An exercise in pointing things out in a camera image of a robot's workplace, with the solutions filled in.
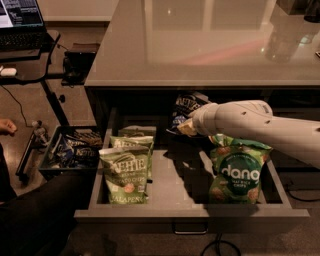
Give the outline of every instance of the drawer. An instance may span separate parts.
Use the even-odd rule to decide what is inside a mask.
[[[152,156],[149,201],[143,205],[108,204],[102,165],[99,165],[88,209],[75,218],[94,232],[126,233],[282,233],[308,219],[306,209],[293,209],[269,159],[262,172],[262,191],[255,205],[208,204],[213,180],[211,161],[201,139],[167,133],[168,116],[137,116],[110,112],[104,147],[110,136],[128,125],[157,127]]]

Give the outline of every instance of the table top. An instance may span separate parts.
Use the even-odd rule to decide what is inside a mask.
[[[276,0],[120,0],[87,87],[318,87],[320,24]]]
[[[1,63],[4,67],[14,67],[17,70],[15,77],[0,77],[1,85],[8,84],[29,84],[37,83],[45,79],[48,73],[51,53],[60,38],[60,33],[56,30],[48,30],[46,43],[41,48],[38,59],[21,60]]]

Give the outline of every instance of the green snack bag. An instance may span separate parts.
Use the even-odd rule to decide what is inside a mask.
[[[148,152],[148,180],[152,179],[152,152],[154,140],[153,136],[142,137],[110,137],[111,146],[113,148],[144,146],[149,149]]]
[[[127,126],[118,131],[118,136],[120,137],[143,137],[143,136],[153,136],[156,137],[157,128],[155,126],[139,126],[131,125]]]
[[[272,148],[223,134],[209,138],[216,146],[210,158],[217,172],[210,187],[209,203],[256,203],[261,190],[261,169]]]
[[[143,146],[109,148],[99,151],[111,204],[147,202],[149,149]]]

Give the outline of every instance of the laptop keyboard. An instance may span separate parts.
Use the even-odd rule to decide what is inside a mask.
[[[44,39],[44,33],[26,33],[0,35],[1,50],[39,49]]]

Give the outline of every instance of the kettle chips bag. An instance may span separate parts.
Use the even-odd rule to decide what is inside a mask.
[[[183,135],[178,126],[189,119],[190,113],[208,103],[210,103],[208,97],[199,92],[179,94],[173,107],[171,127],[167,129],[167,132],[174,135]]]
[[[146,203],[149,148],[108,148],[100,150],[99,154],[104,167],[109,203]]]
[[[149,148],[148,180],[152,181],[152,153],[156,128],[153,126],[129,126],[118,131],[118,136],[111,136],[113,148],[134,147],[137,145]]]
[[[48,153],[51,168],[91,168],[99,162],[100,147],[73,137],[59,134],[57,142]]]

